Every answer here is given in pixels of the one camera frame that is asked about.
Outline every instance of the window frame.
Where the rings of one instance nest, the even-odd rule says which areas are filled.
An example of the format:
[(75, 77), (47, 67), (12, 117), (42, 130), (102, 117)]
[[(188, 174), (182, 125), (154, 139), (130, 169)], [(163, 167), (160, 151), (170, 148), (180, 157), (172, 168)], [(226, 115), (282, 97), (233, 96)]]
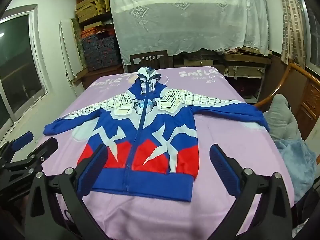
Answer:
[(300, 0), (300, 3), (302, 5), (302, 12), (306, 26), (304, 35), (304, 41), (306, 46), (306, 67), (320, 75), (320, 67), (311, 62), (311, 29), (307, 6), (304, 0)]
[(0, 96), (4, 102), (4, 105), (10, 115), (10, 118), (7, 122), (0, 128), (0, 141), (4, 138), (6, 133), (10, 130), (10, 128), (23, 116), (23, 114), (28, 111), (39, 99), (41, 99), (44, 95), (48, 93), (48, 90), (45, 85), (44, 76), (42, 74), (43, 69), (43, 60), (42, 52), (40, 48), (40, 39), (38, 34), (38, 26), (37, 26), (37, 5), (25, 5), (16, 7), (10, 10), (5, 11), (3, 16), (0, 18), (0, 24), (6, 21), (12, 20), (17, 17), (21, 17), (24, 15), (28, 15), (28, 28), (29, 28), (29, 39), (30, 39), (30, 47), (33, 57), (33, 62), (36, 67), (36, 72), (41, 84), (41, 90), (39, 90), (36, 94), (34, 94), (28, 101), (26, 101), (15, 113), (12, 111), (6, 94), (4, 92), (1, 80), (0, 80)]

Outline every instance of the window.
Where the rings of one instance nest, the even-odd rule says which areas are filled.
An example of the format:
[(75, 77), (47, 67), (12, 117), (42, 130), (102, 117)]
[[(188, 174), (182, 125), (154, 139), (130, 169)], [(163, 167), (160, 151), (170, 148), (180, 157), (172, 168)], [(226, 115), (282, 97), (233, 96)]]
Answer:
[(320, 25), (311, 11), (307, 7), (309, 24), (310, 24), (310, 41), (311, 41), (311, 54), (310, 62), (318, 67), (320, 67)]
[(312, 10), (300, 0), (305, 19), (306, 66), (320, 75), (320, 25)]
[(0, 20), (0, 140), (46, 92), (34, 43), (36, 6), (19, 8)]

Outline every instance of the white armor print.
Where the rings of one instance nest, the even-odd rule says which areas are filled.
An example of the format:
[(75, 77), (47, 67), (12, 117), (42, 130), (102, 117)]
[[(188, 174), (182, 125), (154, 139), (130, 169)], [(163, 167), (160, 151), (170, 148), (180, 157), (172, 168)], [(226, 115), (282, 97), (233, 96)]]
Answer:
[[(137, 72), (138, 78), (140, 80), (141, 94), (146, 93), (146, 85), (148, 82), (149, 92), (155, 90), (156, 83), (160, 79), (160, 74), (154, 69), (148, 67), (142, 67)], [(238, 100), (221, 100), (218, 98), (210, 98), (198, 94), (194, 94), (190, 91), (183, 89), (168, 89), (165, 88), (161, 94), (160, 98), (148, 99), (147, 111), (150, 113), (155, 107), (158, 110), (163, 110), (171, 114), (176, 113), (183, 106), (226, 106), (230, 104), (238, 104), (241, 101)], [(90, 106), (84, 107), (80, 110), (74, 111), (67, 115), (65, 119), (73, 119), (79, 115), (90, 114), (91, 112), (102, 108), (106, 111), (114, 108), (114, 115), (129, 115), (135, 110), (136, 114), (142, 115), (143, 106), (145, 100), (136, 99), (135, 95), (126, 91), (119, 95), (116, 95), (108, 100), (92, 104)]]
[[(151, 112), (154, 107), (159, 110), (164, 110), (169, 113), (175, 113), (178, 111), (179, 106), (183, 103), (186, 106), (226, 106), (230, 104), (238, 104), (241, 101), (238, 100), (221, 100), (218, 98), (209, 98), (202, 95), (194, 94), (187, 90), (181, 89), (164, 89), (165, 94), (161, 99), (156, 98), (153, 100), (148, 100), (147, 112)], [(65, 119), (73, 119), (80, 115), (90, 114), (91, 112), (103, 108), (106, 111), (114, 108), (115, 115), (128, 115), (131, 114), (133, 109), (136, 113), (141, 115), (145, 100), (134, 99), (134, 95), (130, 95), (125, 92), (116, 95), (108, 100), (92, 104), (90, 106), (84, 107), (80, 110), (74, 111), (64, 117)]]

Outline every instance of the red panel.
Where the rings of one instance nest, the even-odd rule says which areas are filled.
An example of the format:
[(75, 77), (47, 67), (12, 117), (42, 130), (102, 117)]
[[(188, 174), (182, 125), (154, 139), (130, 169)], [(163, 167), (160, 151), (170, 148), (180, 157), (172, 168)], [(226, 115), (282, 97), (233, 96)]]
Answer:
[(176, 172), (192, 175), (194, 178), (199, 171), (199, 149), (195, 145), (178, 152), (178, 163)]
[(116, 158), (113, 156), (110, 148), (108, 147), (108, 160), (104, 165), (104, 168), (124, 168), (128, 158), (128, 154), (131, 148), (131, 144), (128, 141), (117, 144), (118, 154)]
[(169, 161), (164, 154), (161, 154), (160, 156), (143, 164), (145, 160), (152, 154), (153, 150), (156, 149), (156, 147), (157, 146), (149, 139), (140, 144), (133, 159), (132, 170), (153, 171), (167, 174)]
[(91, 147), (89, 146), (89, 144), (86, 144), (80, 158), (77, 161), (77, 165), (85, 158), (89, 158), (91, 157), (91, 155), (93, 154), (93, 151), (91, 149)]

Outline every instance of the white sheet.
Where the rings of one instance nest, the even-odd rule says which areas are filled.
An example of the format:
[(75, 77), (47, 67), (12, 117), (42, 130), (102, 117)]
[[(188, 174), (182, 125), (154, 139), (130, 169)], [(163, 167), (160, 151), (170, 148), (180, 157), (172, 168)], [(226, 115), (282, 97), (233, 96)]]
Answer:
[(133, 54), (168, 55), (248, 46), (268, 55), (265, 0), (110, 0), (124, 64)]

